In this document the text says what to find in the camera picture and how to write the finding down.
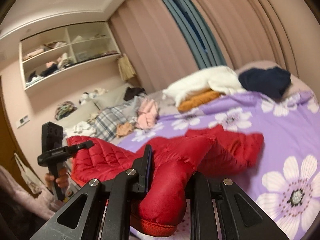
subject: door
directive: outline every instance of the door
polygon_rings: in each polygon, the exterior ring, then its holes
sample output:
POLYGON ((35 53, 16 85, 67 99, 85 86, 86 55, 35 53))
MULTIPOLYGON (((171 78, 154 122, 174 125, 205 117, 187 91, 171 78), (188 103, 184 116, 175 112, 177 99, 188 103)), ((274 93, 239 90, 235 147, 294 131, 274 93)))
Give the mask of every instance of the door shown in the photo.
POLYGON ((14 136, 8 115, 4 105, 2 83, 0 76, 0 165, 2 165, 13 178, 30 194, 31 190, 23 180, 18 165, 13 157, 17 153, 23 163, 30 168, 25 156, 23 155, 18 142, 14 136))

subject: wall shelf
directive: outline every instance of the wall shelf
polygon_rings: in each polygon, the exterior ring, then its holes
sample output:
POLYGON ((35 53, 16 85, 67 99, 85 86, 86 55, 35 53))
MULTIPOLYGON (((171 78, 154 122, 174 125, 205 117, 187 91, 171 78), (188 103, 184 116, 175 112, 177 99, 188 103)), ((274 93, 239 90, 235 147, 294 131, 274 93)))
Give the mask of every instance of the wall shelf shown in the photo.
POLYGON ((24 90, 28 95, 45 90, 50 84, 58 83, 68 76, 76 74, 87 67, 115 62, 120 50, 106 22, 82 23, 58 27, 33 35, 19 43, 20 72, 24 90), (23 60, 25 56, 40 47, 47 48, 52 42, 65 42, 66 45, 42 52, 23 60), (67 53, 69 64, 59 71, 45 76, 46 63, 57 62, 67 53), (34 83, 28 82, 33 72, 44 77, 34 83))

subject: wall switch panel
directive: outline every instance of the wall switch panel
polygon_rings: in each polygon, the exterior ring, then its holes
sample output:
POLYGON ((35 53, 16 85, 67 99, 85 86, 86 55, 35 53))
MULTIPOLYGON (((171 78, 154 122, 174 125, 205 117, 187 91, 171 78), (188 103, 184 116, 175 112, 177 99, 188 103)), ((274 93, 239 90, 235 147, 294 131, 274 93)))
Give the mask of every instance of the wall switch panel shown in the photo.
POLYGON ((19 119, 18 121, 16 121, 16 126, 17 126, 17 128, 20 128, 21 126, 25 125, 29 121, 30 121, 29 116, 26 115, 26 116, 22 117, 21 119, 19 119))

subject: red puffer jacket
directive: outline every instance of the red puffer jacket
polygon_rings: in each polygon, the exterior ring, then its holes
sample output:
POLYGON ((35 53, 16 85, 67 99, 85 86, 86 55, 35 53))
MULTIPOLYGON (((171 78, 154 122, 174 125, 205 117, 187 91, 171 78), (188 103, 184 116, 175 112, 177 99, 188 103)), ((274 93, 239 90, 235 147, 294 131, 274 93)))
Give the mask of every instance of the red puffer jacket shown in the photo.
MULTIPOLYGON (((94 146, 80 150, 73 159, 71 177, 83 186, 90 179, 113 179, 131 168, 133 160, 143 156, 144 146, 136 153, 87 136, 68 138, 68 144, 92 140, 94 146)), ((153 180, 147 196, 132 205, 131 225, 140 232, 166 237, 181 222, 186 200, 184 188, 193 171, 207 177, 231 175, 256 163, 263 144, 262 134, 244 135, 211 129, 188 130, 185 136, 153 138, 153 180)))

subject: purple bed sheet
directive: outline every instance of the purple bed sheet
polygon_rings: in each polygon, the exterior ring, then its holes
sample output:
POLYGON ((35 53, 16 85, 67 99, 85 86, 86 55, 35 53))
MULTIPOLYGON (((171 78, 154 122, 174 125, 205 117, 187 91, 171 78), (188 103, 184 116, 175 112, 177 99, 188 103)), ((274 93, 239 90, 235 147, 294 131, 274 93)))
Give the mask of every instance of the purple bed sheet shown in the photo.
MULTIPOLYGON (((255 167, 231 178, 290 239, 301 239, 320 210, 320 109, 311 92, 277 103, 257 92, 224 96, 184 114, 161 116, 154 128, 135 130, 119 146, 136 152, 150 138, 171 138, 217 124, 263 134, 265 145, 255 167)), ((187 212, 177 231, 183 235, 170 238, 190 238, 188 221, 187 212)))

